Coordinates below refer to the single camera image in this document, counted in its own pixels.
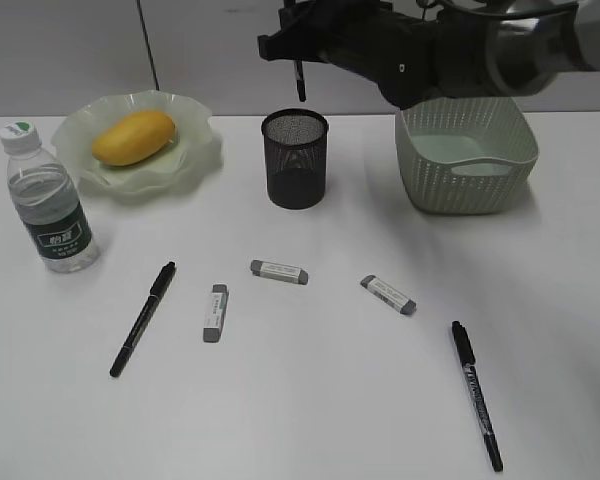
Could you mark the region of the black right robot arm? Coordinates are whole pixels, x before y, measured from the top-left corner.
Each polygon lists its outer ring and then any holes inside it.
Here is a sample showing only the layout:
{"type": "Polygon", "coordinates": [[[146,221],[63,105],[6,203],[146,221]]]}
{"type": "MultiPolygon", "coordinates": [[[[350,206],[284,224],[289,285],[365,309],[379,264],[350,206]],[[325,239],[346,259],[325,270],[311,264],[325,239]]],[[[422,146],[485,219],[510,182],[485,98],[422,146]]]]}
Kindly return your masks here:
{"type": "Polygon", "coordinates": [[[405,110],[437,98],[536,95],[566,72],[600,72],[600,1],[422,1],[435,18],[390,1],[286,1],[258,38],[265,61],[331,64],[374,83],[405,110]]]}

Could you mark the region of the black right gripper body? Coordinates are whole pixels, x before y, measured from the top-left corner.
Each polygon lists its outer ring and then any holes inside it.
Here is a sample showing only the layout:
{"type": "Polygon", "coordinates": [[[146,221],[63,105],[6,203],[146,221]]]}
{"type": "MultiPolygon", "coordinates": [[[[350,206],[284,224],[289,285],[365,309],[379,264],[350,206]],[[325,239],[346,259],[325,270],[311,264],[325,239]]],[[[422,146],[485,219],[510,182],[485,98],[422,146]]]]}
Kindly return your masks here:
{"type": "Polygon", "coordinates": [[[325,63],[357,75],[380,72],[383,51],[405,26],[387,1],[285,1],[278,17],[279,30],[258,37],[261,59],[325,63]]]}

